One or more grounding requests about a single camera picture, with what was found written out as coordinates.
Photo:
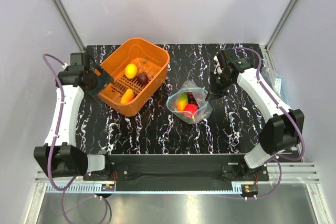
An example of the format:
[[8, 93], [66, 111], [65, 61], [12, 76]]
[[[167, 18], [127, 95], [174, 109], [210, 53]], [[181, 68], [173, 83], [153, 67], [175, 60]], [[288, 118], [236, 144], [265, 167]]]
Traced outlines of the green orange mango toy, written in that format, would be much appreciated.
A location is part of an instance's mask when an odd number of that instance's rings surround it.
[[176, 109], [178, 111], [184, 111], [185, 107], [188, 105], [188, 95], [186, 92], [182, 93], [180, 98], [176, 103]]

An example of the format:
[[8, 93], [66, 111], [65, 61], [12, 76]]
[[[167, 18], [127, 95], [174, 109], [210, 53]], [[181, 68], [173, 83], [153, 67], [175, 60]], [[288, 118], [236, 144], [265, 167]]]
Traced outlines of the orange plastic basket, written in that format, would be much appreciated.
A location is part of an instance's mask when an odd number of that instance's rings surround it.
[[[127, 40], [101, 63], [114, 78], [114, 84], [104, 88], [99, 98], [122, 115], [135, 116], [165, 81], [169, 62], [169, 53], [161, 47], [142, 38]], [[130, 80], [125, 76], [124, 70], [130, 63], [137, 66], [139, 73], [147, 74], [147, 85], [142, 86], [136, 78]], [[133, 90], [135, 97], [121, 104], [120, 99], [128, 88]]]

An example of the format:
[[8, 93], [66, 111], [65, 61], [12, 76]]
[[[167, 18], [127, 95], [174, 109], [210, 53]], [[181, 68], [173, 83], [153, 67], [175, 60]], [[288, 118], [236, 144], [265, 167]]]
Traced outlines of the red strawberry toy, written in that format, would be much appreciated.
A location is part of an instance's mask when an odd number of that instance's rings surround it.
[[194, 119], [197, 110], [198, 110], [198, 107], [197, 107], [196, 105], [194, 105], [194, 104], [188, 104], [188, 105], [185, 107], [183, 113], [184, 113], [184, 115], [185, 115], [186, 117], [191, 118], [191, 119]]

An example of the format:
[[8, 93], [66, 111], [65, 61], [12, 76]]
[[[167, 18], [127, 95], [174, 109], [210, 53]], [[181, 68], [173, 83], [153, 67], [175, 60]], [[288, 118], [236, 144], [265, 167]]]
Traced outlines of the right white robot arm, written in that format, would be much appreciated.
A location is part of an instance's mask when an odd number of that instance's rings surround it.
[[269, 161], [282, 157], [290, 161], [303, 158], [304, 114], [293, 110], [279, 98], [260, 74], [260, 66], [250, 58], [224, 59], [215, 56], [207, 101], [225, 96], [232, 84], [239, 85], [259, 108], [266, 124], [258, 135], [258, 144], [247, 152], [236, 167], [237, 175], [250, 180]]

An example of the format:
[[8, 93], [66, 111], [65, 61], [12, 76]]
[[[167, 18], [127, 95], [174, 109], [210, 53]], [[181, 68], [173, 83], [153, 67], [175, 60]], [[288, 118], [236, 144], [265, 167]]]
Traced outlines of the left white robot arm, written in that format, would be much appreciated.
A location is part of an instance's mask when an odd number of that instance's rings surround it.
[[113, 78], [96, 63], [71, 63], [56, 80], [56, 107], [43, 146], [34, 149], [34, 158], [49, 178], [91, 174], [103, 180], [113, 175], [113, 166], [104, 151], [86, 154], [76, 147], [76, 125], [84, 95], [97, 98]]

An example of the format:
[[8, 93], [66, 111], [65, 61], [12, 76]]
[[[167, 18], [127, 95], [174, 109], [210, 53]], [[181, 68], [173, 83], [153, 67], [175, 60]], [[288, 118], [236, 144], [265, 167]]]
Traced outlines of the clear zip top bag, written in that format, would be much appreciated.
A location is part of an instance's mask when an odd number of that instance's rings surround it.
[[206, 101], [208, 92], [200, 88], [194, 81], [187, 80], [179, 91], [171, 95], [166, 106], [170, 112], [188, 124], [197, 124], [207, 119], [213, 108]]

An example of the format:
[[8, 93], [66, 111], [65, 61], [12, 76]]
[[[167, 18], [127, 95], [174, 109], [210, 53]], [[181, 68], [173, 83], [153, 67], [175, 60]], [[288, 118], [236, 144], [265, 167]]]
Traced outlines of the dark red grape bunch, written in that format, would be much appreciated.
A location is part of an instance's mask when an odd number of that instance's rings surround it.
[[194, 98], [194, 95], [192, 94], [192, 92], [188, 92], [187, 97], [188, 97], [188, 103], [189, 104], [194, 104], [194, 105], [198, 106], [198, 103], [197, 103], [196, 99]]

